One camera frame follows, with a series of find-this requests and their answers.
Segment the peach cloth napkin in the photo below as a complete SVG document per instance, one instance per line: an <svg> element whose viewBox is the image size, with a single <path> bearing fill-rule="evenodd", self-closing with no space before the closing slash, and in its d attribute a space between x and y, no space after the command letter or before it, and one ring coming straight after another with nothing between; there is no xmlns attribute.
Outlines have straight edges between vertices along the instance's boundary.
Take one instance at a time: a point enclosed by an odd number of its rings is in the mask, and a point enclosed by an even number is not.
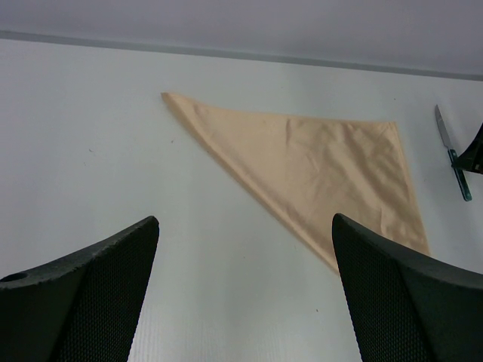
<svg viewBox="0 0 483 362"><path fill-rule="evenodd" d="M429 253L395 122L237 111L167 92L162 99L199 145L329 268L337 268L337 213Z"/></svg>

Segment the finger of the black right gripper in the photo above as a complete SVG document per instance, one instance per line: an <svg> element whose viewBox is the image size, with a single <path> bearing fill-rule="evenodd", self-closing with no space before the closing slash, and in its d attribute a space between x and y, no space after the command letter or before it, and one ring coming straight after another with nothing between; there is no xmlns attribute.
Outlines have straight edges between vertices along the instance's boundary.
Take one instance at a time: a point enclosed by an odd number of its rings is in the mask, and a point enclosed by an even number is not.
<svg viewBox="0 0 483 362"><path fill-rule="evenodd" d="M452 167L471 173L483 173L483 124L468 148L452 162Z"/></svg>

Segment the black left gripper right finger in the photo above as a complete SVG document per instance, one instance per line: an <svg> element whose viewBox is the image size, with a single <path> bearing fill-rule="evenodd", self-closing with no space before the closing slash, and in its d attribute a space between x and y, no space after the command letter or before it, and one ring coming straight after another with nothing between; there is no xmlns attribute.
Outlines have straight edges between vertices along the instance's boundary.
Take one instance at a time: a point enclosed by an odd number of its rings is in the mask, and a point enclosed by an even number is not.
<svg viewBox="0 0 483 362"><path fill-rule="evenodd" d="M480 361L482 276L343 214L332 240L363 361Z"/></svg>

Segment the knife with green handle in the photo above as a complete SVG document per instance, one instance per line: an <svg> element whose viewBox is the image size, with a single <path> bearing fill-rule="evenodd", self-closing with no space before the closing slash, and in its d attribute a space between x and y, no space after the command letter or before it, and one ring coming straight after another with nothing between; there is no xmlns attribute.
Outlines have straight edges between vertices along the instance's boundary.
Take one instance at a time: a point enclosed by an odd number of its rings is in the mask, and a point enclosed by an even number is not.
<svg viewBox="0 0 483 362"><path fill-rule="evenodd" d="M464 201L471 201L472 200L472 194L471 194L471 191L469 189L468 182L466 181L466 178L463 174L463 171L460 170L460 169L457 169L454 166L454 162L457 160L457 153L456 153L456 150L454 149L454 147L451 143L448 130L445 126L445 122L443 120L443 117L442 117L442 114L441 114L441 111L440 111L440 108L438 107L438 105L435 105L435 121L436 121L436 124L437 124L438 132L440 134L442 143L447 150L447 154L448 154L448 157L449 157L450 163L451 163L451 168L452 168L454 175L457 179L457 183L458 183L458 186L460 187L460 191L461 191L463 200Z"/></svg>

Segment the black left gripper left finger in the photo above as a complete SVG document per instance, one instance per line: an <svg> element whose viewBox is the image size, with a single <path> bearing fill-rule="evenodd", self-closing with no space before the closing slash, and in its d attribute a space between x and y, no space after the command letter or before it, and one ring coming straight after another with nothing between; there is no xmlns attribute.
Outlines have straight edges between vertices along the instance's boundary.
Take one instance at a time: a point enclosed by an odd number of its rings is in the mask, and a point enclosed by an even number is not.
<svg viewBox="0 0 483 362"><path fill-rule="evenodd" d="M149 216L1 279L3 361L127 361L159 237Z"/></svg>

